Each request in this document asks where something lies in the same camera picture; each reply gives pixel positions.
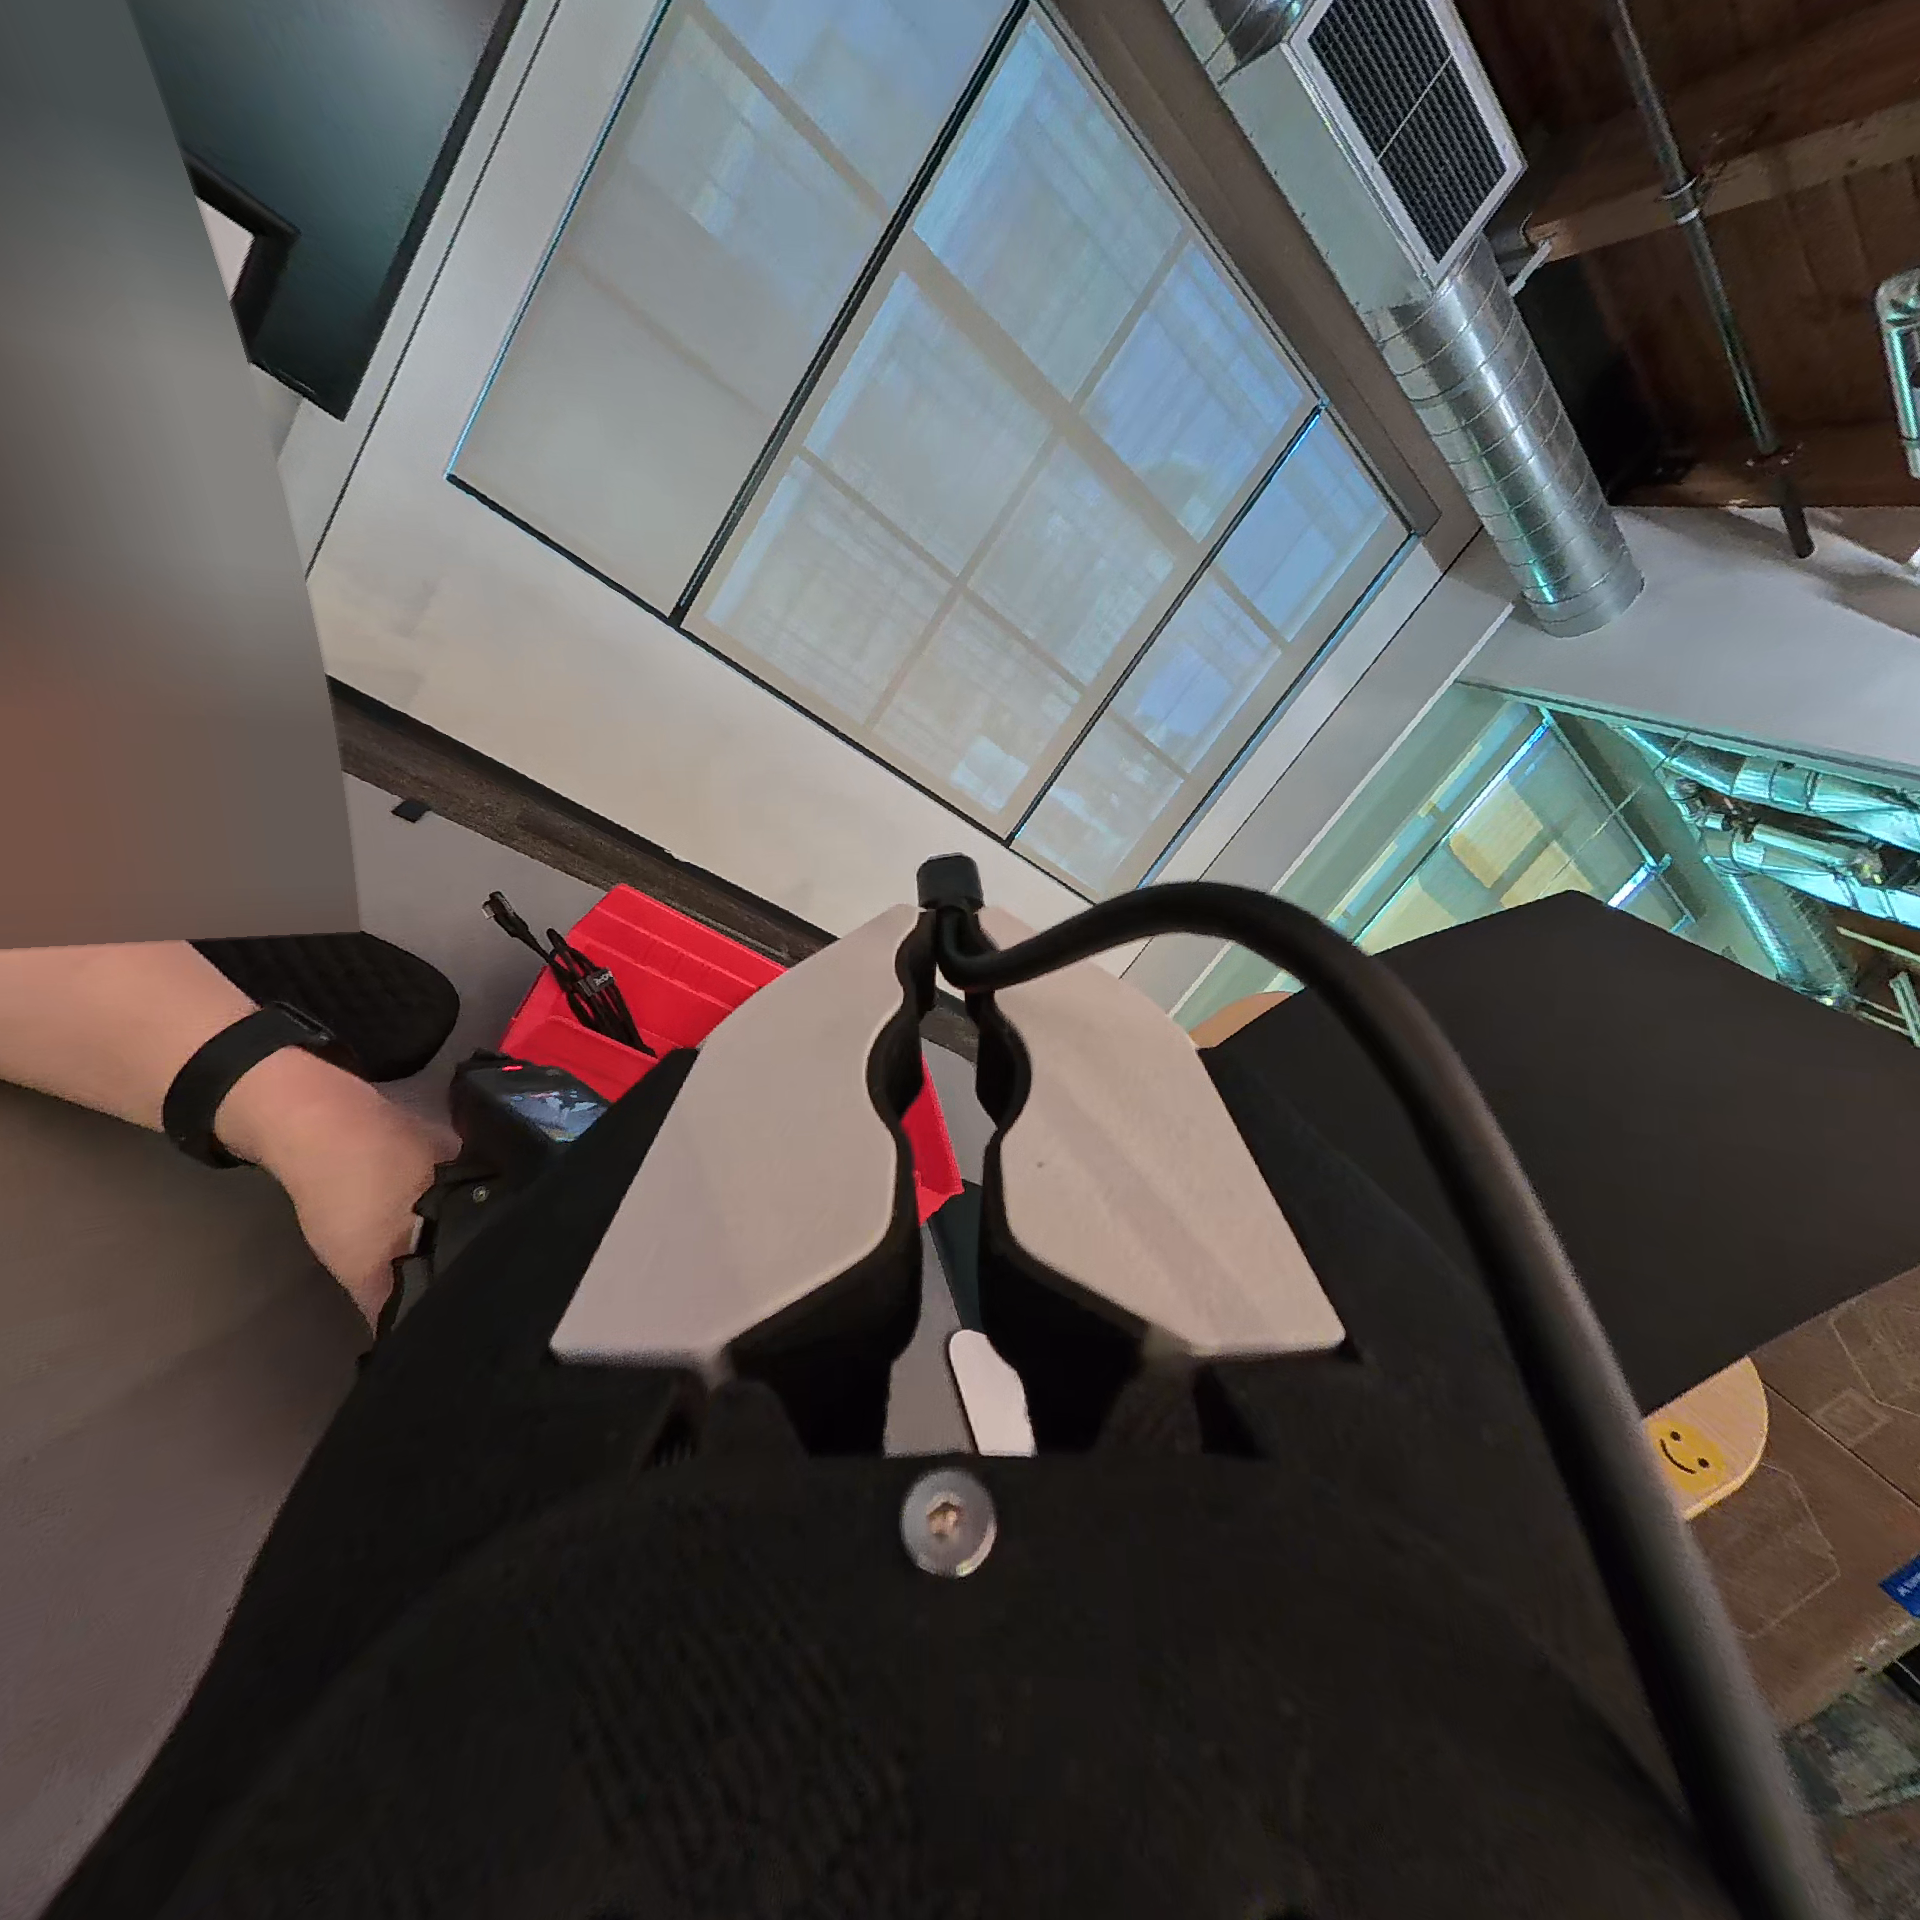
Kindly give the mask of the black wrist watch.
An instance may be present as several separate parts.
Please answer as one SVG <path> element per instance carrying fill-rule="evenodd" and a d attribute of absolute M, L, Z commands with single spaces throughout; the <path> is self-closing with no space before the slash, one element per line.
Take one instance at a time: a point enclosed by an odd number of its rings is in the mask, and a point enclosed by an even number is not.
<path fill-rule="evenodd" d="M 176 1073 L 160 1104 L 160 1130 L 191 1161 L 238 1169 L 219 1139 L 218 1117 L 238 1083 L 275 1054 L 300 1050 L 330 1058 L 337 1036 L 286 1002 L 268 1002 L 206 1040 Z"/>

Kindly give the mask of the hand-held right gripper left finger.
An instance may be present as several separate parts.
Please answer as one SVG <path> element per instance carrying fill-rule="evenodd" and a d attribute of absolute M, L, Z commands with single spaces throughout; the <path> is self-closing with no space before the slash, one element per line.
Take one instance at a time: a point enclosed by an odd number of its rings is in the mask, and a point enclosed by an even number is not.
<path fill-rule="evenodd" d="M 753 1382 L 817 1453 L 879 1453 L 922 1320 L 929 941 L 898 904 L 698 1046 L 551 1339 Z"/>

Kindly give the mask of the person's left forearm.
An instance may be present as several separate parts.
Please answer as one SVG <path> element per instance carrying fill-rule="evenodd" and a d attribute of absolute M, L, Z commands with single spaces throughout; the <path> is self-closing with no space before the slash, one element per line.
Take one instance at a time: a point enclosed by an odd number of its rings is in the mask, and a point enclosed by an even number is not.
<path fill-rule="evenodd" d="M 2 952 L 2 1078 L 159 1132 L 180 1068 L 251 1013 L 188 945 Z"/>

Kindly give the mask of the thin dark ceiling pipe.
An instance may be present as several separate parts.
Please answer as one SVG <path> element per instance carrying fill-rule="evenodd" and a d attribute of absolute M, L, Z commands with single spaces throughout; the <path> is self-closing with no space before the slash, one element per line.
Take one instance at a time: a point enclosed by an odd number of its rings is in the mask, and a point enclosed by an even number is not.
<path fill-rule="evenodd" d="M 1722 266 L 1707 228 L 1702 177 L 1690 165 L 1686 145 L 1676 132 L 1666 99 L 1652 75 L 1631 5 L 1606 3 L 1602 12 L 1607 14 L 1607 33 L 1617 48 L 1627 91 L 1659 172 L 1662 201 L 1671 214 L 1671 227 L 1686 238 L 1699 291 L 1707 307 L 1729 374 L 1736 385 L 1745 433 L 1751 438 L 1756 454 L 1756 470 L 1761 473 L 1767 501 L 1784 523 L 1784 536 L 1792 556 L 1798 560 L 1814 560 L 1816 542 L 1809 526 L 1809 506 L 1792 478 L 1792 454 L 1762 398 L 1761 374 L 1724 283 Z"/>

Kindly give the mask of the black panel on wooden board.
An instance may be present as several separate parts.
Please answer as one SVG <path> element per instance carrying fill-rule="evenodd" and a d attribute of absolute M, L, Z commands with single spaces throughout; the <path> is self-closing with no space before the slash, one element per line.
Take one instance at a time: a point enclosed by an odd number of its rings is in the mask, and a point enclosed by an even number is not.
<path fill-rule="evenodd" d="M 1595 898 L 1383 954 L 1473 1074 L 1647 1418 L 1915 1272 L 1915 1046 Z M 1568 1516 L 1473 1251 L 1383 1073 L 1295 992 L 1203 1046 L 1340 1309 L 1225 1364 L 1268 1460 L 1416 1508 Z"/>

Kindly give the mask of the red plastic bin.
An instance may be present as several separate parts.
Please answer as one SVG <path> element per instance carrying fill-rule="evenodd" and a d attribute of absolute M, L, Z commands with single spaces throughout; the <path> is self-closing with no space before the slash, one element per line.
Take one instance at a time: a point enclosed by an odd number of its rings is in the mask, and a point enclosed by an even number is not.
<path fill-rule="evenodd" d="M 699 1046 L 785 970 L 631 884 L 612 886 L 574 924 L 567 941 L 612 974 L 640 1038 L 656 1054 Z M 529 990 L 497 1050 L 560 1068 L 606 1099 L 624 1098 L 652 1069 L 640 1050 L 590 1030 L 554 977 Z M 915 1157 L 920 1219 L 931 1221 L 966 1186 L 932 1081 L 911 1107 L 904 1130 Z"/>

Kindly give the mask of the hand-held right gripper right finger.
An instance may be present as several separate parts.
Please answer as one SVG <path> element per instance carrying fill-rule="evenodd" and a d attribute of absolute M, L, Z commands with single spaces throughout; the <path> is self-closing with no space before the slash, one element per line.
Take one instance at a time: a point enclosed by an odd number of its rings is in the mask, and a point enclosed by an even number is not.
<path fill-rule="evenodd" d="M 1346 1339 L 1200 1050 L 1097 963 L 972 990 L 993 1117 L 983 1336 L 1041 1451 L 1088 1451 L 1140 1372 L 1338 1354 Z"/>

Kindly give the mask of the person's left hand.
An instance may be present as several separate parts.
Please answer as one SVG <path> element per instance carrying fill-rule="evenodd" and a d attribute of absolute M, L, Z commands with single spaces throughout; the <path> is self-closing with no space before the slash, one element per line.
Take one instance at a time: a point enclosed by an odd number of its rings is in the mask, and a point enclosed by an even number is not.
<path fill-rule="evenodd" d="M 372 1329 L 399 1265 L 419 1245 L 419 1204 L 458 1160 L 448 1123 L 419 1116 L 350 1076 L 300 1096 L 272 1123 L 263 1166 L 290 1195 L 307 1245 Z"/>

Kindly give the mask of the ceiling air vent unit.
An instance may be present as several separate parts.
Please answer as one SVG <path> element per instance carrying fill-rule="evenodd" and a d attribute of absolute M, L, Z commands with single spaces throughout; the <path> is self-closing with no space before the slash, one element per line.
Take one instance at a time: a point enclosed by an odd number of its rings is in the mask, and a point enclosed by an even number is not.
<path fill-rule="evenodd" d="M 1427 299 L 1522 179 L 1456 5 L 1169 12 L 1361 314 Z"/>

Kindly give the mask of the white divider foot plate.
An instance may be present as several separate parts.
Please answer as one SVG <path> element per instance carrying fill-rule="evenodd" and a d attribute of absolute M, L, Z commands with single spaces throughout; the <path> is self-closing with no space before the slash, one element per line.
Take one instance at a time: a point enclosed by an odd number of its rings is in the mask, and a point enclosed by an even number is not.
<path fill-rule="evenodd" d="M 1038 1440 L 1023 1379 L 994 1345 L 978 1330 L 953 1330 L 946 1339 L 946 1362 L 972 1451 L 1034 1457 Z"/>

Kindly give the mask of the ribbed round metal duct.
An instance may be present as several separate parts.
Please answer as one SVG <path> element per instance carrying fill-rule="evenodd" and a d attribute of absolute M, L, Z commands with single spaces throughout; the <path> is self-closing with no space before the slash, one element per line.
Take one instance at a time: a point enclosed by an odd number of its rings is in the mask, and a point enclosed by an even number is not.
<path fill-rule="evenodd" d="M 1488 240 L 1414 304 L 1371 318 L 1383 362 L 1548 635 L 1591 635 L 1644 592 Z"/>

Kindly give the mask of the black wall screen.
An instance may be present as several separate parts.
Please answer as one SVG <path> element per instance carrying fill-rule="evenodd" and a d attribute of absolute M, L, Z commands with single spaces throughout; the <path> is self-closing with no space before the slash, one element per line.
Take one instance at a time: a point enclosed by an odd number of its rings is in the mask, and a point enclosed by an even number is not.
<path fill-rule="evenodd" d="M 132 3 L 183 156 L 289 230 L 254 366 L 348 418 L 521 3 Z"/>

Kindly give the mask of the large gridded window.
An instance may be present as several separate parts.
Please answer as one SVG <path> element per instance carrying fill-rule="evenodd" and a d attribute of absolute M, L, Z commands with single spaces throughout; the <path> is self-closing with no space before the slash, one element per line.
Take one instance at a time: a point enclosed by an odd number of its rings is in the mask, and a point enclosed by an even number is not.
<path fill-rule="evenodd" d="M 660 5 L 448 481 L 1088 898 L 1409 546 L 1041 5 Z"/>

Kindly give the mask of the person's black textured clothing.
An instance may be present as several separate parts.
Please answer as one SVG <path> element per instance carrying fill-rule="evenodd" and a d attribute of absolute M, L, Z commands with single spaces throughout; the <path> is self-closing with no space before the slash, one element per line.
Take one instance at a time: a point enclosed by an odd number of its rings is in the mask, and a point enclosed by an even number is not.
<path fill-rule="evenodd" d="M 436 966 L 363 931 L 200 941 L 195 952 L 256 1005 L 326 1028 L 326 1058 L 372 1086 L 430 1068 L 463 1016 Z"/>

